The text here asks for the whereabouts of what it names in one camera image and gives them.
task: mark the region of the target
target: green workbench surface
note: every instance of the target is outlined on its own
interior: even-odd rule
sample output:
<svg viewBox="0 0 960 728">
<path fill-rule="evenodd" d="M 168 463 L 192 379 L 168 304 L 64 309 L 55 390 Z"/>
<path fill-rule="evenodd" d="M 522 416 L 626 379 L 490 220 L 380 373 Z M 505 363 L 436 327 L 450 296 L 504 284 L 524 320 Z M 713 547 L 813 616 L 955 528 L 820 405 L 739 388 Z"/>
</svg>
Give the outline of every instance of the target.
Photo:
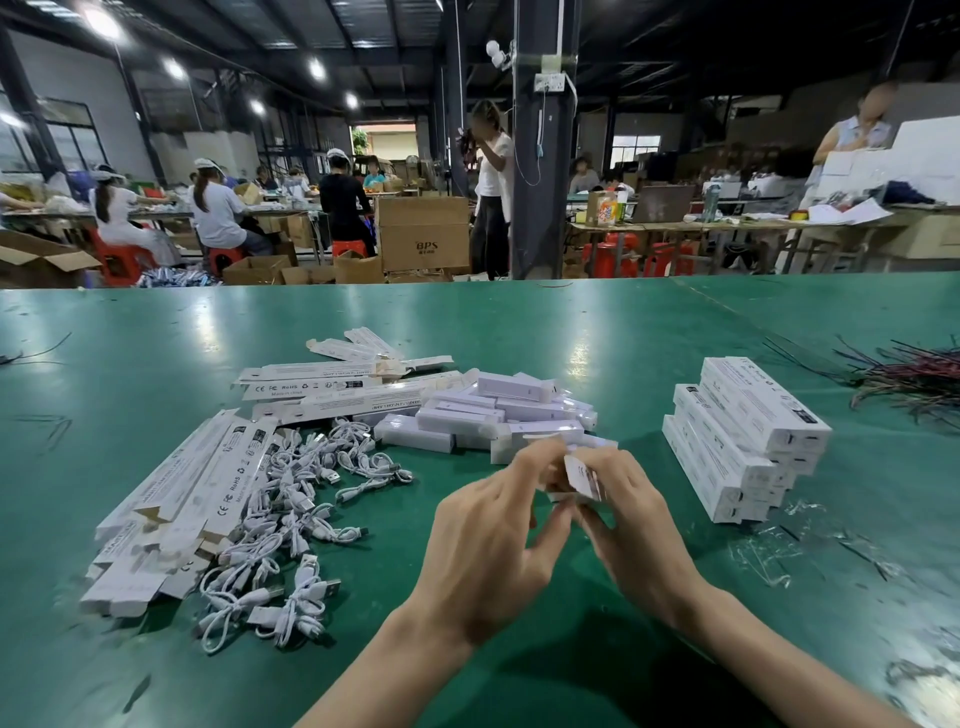
<svg viewBox="0 0 960 728">
<path fill-rule="evenodd" d="M 0 367 L 2 726 L 285 727 L 344 670 L 413 587 L 437 502 L 492 470 L 486 453 L 390 450 L 415 483 L 344 509 L 337 523 L 368 526 L 367 541 L 317 548 L 344 584 L 332 644 L 281 652 L 244 633 L 207 657 L 190 637 L 195 595 L 136 621 L 82 615 L 78 600 L 94 526 L 201 420 L 240 404 L 243 367 L 320 360 L 307 339 L 354 327 L 462 371 L 558 377 L 663 491 L 710 581 L 867 690 L 960 724 L 960 440 L 886 401 L 851 411 L 849 390 L 763 345 L 769 332 L 822 354 L 838 333 L 870 351 L 948 345 L 958 274 L 2 291 L 0 312 L 0 353 L 72 331 Z M 752 357 L 834 427 L 817 474 L 765 524 L 711 524 L 660 435 L 674 384 L 721 355 Z M 420 724 L 768 720 L 635 614 L 575 530 L 546 592 Z"/>
</svg>

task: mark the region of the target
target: ceiling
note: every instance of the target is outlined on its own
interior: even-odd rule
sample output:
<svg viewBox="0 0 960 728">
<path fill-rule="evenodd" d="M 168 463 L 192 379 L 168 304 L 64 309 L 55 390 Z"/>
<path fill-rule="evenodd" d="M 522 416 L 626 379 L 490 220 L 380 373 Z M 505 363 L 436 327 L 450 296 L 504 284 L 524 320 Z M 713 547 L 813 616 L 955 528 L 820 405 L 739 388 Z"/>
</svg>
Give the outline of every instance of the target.
<svg viewBox="0 0 960 728">
<path fill-rule="evenodd" d="M 672 108 L 690 95 L 787 93 L 793 87 L 877 68 L 906 0 L 581 0 L 577 86 L 584 105 Z M 468 98 L 505 99 L 486 41 L 506 46 L 515 0 L 468 0 Z M 364 113 L 402 115 L 426 106 L 443 62 L 436 0 L 104 0 L 129 39 L 123 52 L 156 67 L 157 51 L 196 68 L 258 75 L 303 100 L 342 111 L 354 91 Z M 914 0 L 900 61 L 932 61 L 931 76 L 960 48 L 955 0 Z M 108 55 L 73 0 L 2 0 L 15 29 Z M 328 79 L 307 70 L 318 58 Z"/>
</svg>

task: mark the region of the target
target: tree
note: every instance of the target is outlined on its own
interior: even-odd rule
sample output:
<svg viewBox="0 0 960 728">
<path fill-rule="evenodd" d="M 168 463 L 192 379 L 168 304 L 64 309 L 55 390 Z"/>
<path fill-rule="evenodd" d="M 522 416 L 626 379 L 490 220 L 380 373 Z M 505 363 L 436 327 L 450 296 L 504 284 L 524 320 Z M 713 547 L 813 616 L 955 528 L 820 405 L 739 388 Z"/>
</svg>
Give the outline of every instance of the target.
<svg viewBox="0 0 960 728">
<path fill-rule="evenodd" d="M 365 155 L 367 153 L 367 133 L 362 129 L 354 129 L 352 136 L 353 153 L 355 155 Z"/>
</svg>

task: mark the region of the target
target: laptop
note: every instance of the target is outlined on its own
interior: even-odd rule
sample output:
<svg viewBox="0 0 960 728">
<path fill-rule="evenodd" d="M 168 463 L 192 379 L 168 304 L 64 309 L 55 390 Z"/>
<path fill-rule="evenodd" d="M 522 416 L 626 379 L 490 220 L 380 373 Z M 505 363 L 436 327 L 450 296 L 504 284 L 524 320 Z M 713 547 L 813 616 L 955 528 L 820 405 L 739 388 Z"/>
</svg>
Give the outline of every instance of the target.
<svg viewBox="0 0 960 728">
<path fill-rule="evenodd" d="M 681 223 L 690 212 L 696 194 L 695 184 L 655 184 L 641 187 L 631 222 Z"/>
</svg>

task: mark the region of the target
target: woman in black shirt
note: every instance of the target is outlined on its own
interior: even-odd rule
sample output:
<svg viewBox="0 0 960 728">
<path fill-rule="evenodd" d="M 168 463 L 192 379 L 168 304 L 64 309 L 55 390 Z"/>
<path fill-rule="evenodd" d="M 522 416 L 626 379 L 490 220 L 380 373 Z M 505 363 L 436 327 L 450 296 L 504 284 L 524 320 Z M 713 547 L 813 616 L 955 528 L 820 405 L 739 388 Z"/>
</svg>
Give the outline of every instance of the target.
<svg viewBox="0 0 960 728">
<path fill-rule="evenodd" d="M 326 153 L 330 162 L 330 174 L 320 180 L 320 204 L 330 216 L 330 234 L 334 240 L 363 240 L 367 256 L 376 255 L 373 235 L 363 220 L 357 202 L 370 214 L 370 200 L 363 191 L 363 184 L 350 172 L 347 155 L 339 149 Z"/>
</svg>

